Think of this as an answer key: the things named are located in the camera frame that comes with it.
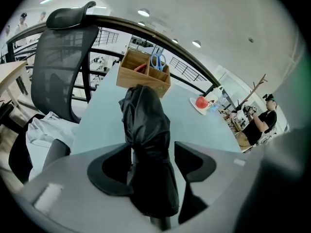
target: mesh chair back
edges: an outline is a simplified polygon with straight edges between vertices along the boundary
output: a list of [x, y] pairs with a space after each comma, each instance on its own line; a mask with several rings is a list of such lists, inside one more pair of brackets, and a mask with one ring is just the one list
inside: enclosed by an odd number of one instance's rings
[[47, 114], [79, 122], [71, 108], [72, 90], [81, 63], [88, 57], [98, 34], [90, 25], [64, 30], [47, 29], [40, 37], [35, 55], [31, 96], [35, 107]]

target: black t-shirt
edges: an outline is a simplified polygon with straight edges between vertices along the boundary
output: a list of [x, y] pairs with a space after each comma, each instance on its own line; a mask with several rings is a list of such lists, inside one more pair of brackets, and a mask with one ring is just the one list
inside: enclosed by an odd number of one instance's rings
[[[276, 124], [276, 112], [266, 111], [259, 115], [259, 119], [268, 125], [269, 129], [265, 131], [265, 133], [268, 133]], [[246, 135], [251, 145], [256, 144], [262, 135], [262, 132], [260, 132], [257, 128], [254, 120], [247, 125], [247, 127], [243, 130], [243, 133]]]

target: scissors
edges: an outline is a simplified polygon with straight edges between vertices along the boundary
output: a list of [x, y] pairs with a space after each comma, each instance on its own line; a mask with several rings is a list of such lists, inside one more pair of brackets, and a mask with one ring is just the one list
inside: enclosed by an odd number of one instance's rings
[[[155, 66], [154, 64], [152, 63], [152, 60], [155, 56]], [[163, 56], [164, 58], [164, 64], [162, 65], [162, 62], [161, 62], [161, 59], [160, 57]], [[150, 60], [150, 64], [157, 70], [160, 70], [160, 71], [163, 71], [163, 68], [164, 66], [166, 65], [166, 58], [165, 56], [161, 53], [161, 54], [158, 54], [158, 53], [154, 53], [153, 55], [151, 55], [151, 60]]]

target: light blue table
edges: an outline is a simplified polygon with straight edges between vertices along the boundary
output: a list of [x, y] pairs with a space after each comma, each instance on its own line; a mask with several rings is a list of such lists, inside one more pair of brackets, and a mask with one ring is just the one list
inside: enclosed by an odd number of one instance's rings
[[[100, 82], [80, 121], [71, 155], [104, 146], [125, 142], [122, 112], [119, 101], [127, 89], [116, 86], [118, 64], [115, 64]], [[197, 95], [178, 85], [172, 85], [161, 99], [164, 113], [171, 121], [170, 159], [181, 208], [186, 182], [174, 161], [174, 142], [183, 141], [212, 149], [241, 152], [240, 147], [218, 112], [200, 114], [191, 105], [189, 98]], [[171, 217], [171, 226], [178, 225], [179, 213]]]

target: ceiling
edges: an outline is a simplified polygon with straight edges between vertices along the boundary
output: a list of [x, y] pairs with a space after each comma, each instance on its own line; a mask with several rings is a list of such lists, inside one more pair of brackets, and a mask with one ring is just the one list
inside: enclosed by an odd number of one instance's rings
[[[54, 0], [46, 5], [38, 4], [40, 1], [25, 0], [22, 7], [48, 6], [54, 10], [60, 4], [81, 6], [90, 0]], [[143, 20], [146, 26], [177, 38], [211, 72], [221, 65], [250, 87], [266, 73], [268, 83], [259, 87], [259, 95], [276, 90], [302, 49], [297, 26], [278, 0], [95, 1], [112, 10], [112, 16]], [[140, 16], [140, 8], [147, 8], [150, 17]], [[193, 40], [200, 40], [202, 47], [196, 48]]]

